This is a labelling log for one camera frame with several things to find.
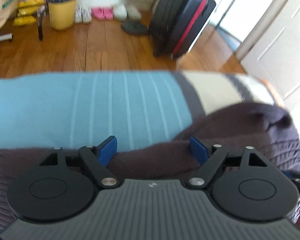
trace pink slipper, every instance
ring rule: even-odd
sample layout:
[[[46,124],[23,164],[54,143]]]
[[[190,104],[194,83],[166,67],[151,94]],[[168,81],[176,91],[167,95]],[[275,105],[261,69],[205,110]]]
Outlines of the pink slipper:
[[[91,8],[91,12],[92,12],[92,15],[99,20],[103,20],[105,18],[103,8],[101,8],[101,7]]]
[[[109,7],[103,8],[103,14],[107,20],[113,19],[113,9]]]

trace yellow bag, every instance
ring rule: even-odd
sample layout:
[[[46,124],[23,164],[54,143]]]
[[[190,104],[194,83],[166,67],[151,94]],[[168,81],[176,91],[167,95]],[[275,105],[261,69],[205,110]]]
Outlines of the yellow bag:
[[[33,16],[17,17],[13,21],[13,26],[22,26],[37,22]]]
[[[26,2],[20,2],[18,4],[19,8],[28,7],[28,6],[37,6],[37,5],[43,5],[44,0],[28,0]]]
[[[31,15],[35,13],[39,8],[40,8],[39,6],[32,6],[32,7],[18,9],[17,17]]]

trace blue clip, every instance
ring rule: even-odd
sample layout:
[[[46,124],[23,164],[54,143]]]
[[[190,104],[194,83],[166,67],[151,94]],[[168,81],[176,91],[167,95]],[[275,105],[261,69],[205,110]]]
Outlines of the blue clip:
[[[118,149],[118,141],[115,136],[109,136],[97,146],[98,161],[107,166]]]
[[[194,137],[190,138],[190,152],[201,166],[209,159],[207,147]]]
[[[284,175],[286,175],[289,179],[292,179],[292,174],[290,171],[281,171]]]

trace white slipper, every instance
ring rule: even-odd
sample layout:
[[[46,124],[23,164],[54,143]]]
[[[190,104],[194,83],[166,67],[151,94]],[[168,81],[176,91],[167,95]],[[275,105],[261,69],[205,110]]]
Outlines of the white slipper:
[[[123,4],[113,7],[113,17],[118,21],[125,21],[127,19],[127,10]]]
[[[82,11],[80,6],[75,7],[74,23],[82,23]]]
[[[132,21],[140,21],[141,20],[141,13],[138,11],[138,9],[134,5],[127,5],[127,13],[128,17]]]
[[[83,23],[92,22],[91,8],[85,5],[82,7],[82,22]]]

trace door frame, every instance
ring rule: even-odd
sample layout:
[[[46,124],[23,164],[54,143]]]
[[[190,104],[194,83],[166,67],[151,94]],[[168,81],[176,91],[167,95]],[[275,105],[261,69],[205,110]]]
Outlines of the door frame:
[[[234,52],[236,58],[241,61],[249,51],[258,42],[261,36],[270,27],[272,22],[276,19],[288,0],[273,0],[269,8],[263,14],[256,26],[249,33],[247,38],[241,43],[239,48]]]

